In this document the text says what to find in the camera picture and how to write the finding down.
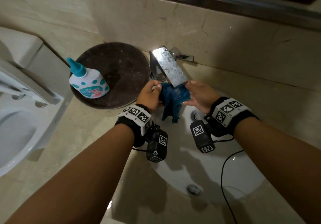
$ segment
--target bottle label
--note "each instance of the bottle label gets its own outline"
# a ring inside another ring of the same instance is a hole
[[[86,97],[97,98],[101,96],[101,94],[103,93],[103,89],[101,86],[96,85],[96,86],[82,88],[79,90],[79,92]]]

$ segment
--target forearm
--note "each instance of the forearm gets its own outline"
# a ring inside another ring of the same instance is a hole
[[[133,144],[128,126],[114,126],[35,192],[6,223],[100,223]]]
[[[258,169],[308,223],[321,212],[321,150],[249,117],[234,137]]]

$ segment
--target marble wall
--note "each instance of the marble wall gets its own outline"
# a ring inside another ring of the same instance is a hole
[[[42,38],[63,58],[103,42],[85,0],[0,0],[0,26]]]
[[[199,64],[321,91],[321,33],[166,0],[86,0],[107,41],[160,45]]]

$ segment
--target round brown board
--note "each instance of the round brown board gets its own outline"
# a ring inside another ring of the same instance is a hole
[[[98,109],[117,109],[134,102],[150,76],[150,66],[144,54],[125,43],[99,44],[76,61],[86,68],[99,70],[110,87],[105,96],[89,99],[70,86],[81,102]]]

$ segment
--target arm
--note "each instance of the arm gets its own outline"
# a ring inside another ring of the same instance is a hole
[[[158,84],[149,81],[137,99],[150,112],[158,105]],[[6,224],[100,223],[133,144],[134,133],[127,125],[114,126],[38,189]]]
[[[208,114],[220,97],[209,85],[189,81],[193,105]],[[308,223],[318,223],[321,212],[321,150],[274,129],[254,117],[238,123],[234,137],[257,168]]]

